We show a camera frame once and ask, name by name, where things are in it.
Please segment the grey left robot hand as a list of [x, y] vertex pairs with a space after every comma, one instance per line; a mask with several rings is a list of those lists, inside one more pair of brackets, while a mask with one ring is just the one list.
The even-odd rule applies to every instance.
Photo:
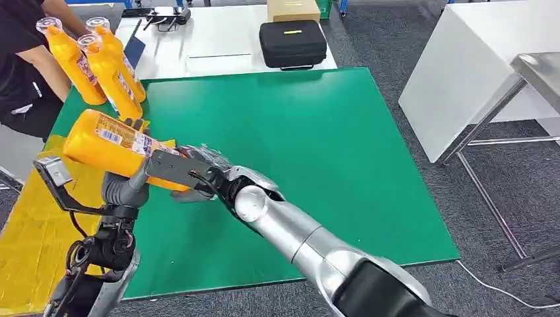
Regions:
[[105, 172], [100, 189], [103, 202], [132, 208], [146, 204], [149, 199], [147, 162], [148, 159], [144, 158], [130, 178]]

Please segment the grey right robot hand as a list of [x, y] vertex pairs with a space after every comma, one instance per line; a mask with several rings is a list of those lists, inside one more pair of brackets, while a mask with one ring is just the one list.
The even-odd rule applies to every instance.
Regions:
[[[209, 171], [203, 174], [203, 177], [217, 189], [227, 180], [226, 174], [232, 165], [219, 151], [210, 149], [204, 144], [199, 147], [182, 145], [176, 147], [176, 150], [188, 158], [208, 164], [210, 166]], [[186, 192], [171, 191], [170, 195], [178, 203], [195, 203], [212, 200], [215, 198], [216, 193], [204, 182], [199, 181], [194, 189]]]

